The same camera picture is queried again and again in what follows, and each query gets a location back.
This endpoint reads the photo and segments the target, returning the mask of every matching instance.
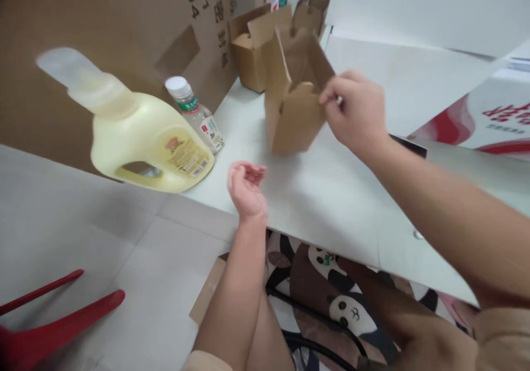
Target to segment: beige sleeve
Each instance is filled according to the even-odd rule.
[[[181,371],[232,371],[232,368],[213,354],[193,351]]]
[[[475,320],[477,371],[530,369],[530,310],[489,309]]]

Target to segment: laundry detergent bottle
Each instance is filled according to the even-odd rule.
[[[104,175],[161,192],[178,193],[201,181],[215,158],[184,118],[154,96],[132,92],[72,48],[55,48],[37,65],[68,88],[68,95],[94,113],[91,159]],[[154,177],[124,165],[144,161]]]

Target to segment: cardboard box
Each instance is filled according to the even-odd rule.
[[[409,138],[530,162],[529,67],[530,62],[512,60]]]
[[[265,90],[267,63],[263,46],[272,38],[276,26],[291,26],[291,15],[289,4],[274,12],[270,4],[265,4],[230,22],[230,40],[241,85],[258,93]]]
[[[211,268],[210,274],[208,274],[206,282],[201,288],[192,310],[189,312],[189,317],[195,321],[199,327],[203,322],[208,305],[210,305],[211,297],[214,296],[215,289],[221,280],[222,273],[226,267],[228,255],[229,253],[227,252],[215,260],[214,266]]]
[[[269,149],[283,156],[306,151],[326,121],[318,97],[335,75],[333,68],[316,36],[305,28],[276,29],[266,54]]]
[[[92,114],[35,64],[69,46],[132,91],[174,104],[163,83],[184,75],[215,111],[237,71],[232,0],[2,0],[0,142],[99,174],[90,161]]]
[[[317,36],[320,36],[324,28],[329,5],[330,0],[298,1],[293,16],[293,27],[297,29],[306,28],[308,31],[314,31]]]

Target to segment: forearm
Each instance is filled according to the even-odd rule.
[[[453,328],[366,266],[352,261],[341,262],[339,266],[359,285],[373,317],[402,350],[413,340],[432,336],[434,331],[448,333]]]
[[[232,366],[246,366],[263,291],[264,221],[240,221],[226,268],[204,316],[194,350]]]
[[[530,220],[389,140],[362,157],[482,307],[530,305]]]

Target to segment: bottle handle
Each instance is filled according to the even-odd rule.
[[[118,169],[116,169],[113,178],[119,179],[124,182],[132,183],[137,186],[144,187],[146,189],[158,190],[160,192],[167,192],[168,186],[174,187],[175,178],[182,180],[182,182],[181,185],[179,185],[180,188],[178,190],[172,190],[171,192],[182,192],[185,190],[186,186],[184,179],[182,179],[181,177],[172,176],[172,174],[167,173],[163,170],[160,170],[160,173],[155,177],[146,177],[138,173],[129,171],[124,167],[119,167]]]

